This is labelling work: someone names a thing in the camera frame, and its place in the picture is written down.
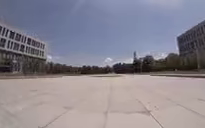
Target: white cloud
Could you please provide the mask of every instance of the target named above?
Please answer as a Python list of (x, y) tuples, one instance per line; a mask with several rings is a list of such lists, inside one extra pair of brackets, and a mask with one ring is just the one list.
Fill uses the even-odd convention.
[(48, 56), (47, 56), (47, 59), (48, 59), (48, 60), (52, 60), (52, 56), (51, 56), (51, 55), (48, 55)]
[(104, 60), (105, 63), (111, 63), (113, 61), (112, 58), (108, 57)]
[(123, 61), (123, 63), (132, 63), (132, 62), (133, 62), (133, 58), (128, 58)]
[(166, 58), (167, 57), (167, 53), (158, 53), (158, 54), (155, 54), (155, 55), (153, 55), (153, 57), (154, 57), (154, 59), (164, 59), (164, 58)]
[(176, 9), (181, 7), (183, 0), (142, 0), (142, 2), (162, 8)]

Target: distant building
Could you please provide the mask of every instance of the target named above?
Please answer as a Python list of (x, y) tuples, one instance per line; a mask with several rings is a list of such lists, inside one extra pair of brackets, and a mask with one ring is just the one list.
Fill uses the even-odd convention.
[(0, 71), (41, 72), (46, 43), (0, 22)]
[(184, 65), (205, 68), (205, 20), (177, 37)]

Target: blue sky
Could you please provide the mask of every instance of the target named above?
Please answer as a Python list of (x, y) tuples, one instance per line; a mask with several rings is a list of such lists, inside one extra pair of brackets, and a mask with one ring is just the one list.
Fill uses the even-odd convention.
[(48, 60), (130, 62), (178, 52), (176, 37), (205, 19), (204, 0), (0, 0), (0, 19), (48, 42)]

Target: green tree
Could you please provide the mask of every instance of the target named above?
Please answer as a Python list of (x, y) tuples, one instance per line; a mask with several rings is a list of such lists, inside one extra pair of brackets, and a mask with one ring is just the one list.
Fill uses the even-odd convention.
[(169, 70), (175, 70), (180, 68), (180, 57), (176, 53), (170, 53), (166, 57), (166, 66)]
[(142, 71), (151, 72), (154, 66), (154, 58), (151, 55), (147, 55), (143, 58), (142, 61)]

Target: paved plaza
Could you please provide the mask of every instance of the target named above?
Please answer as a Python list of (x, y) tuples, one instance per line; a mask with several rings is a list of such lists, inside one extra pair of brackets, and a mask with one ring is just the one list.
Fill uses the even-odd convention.
[(0, 128), (205, 128), (205, 79), (0, 80)]

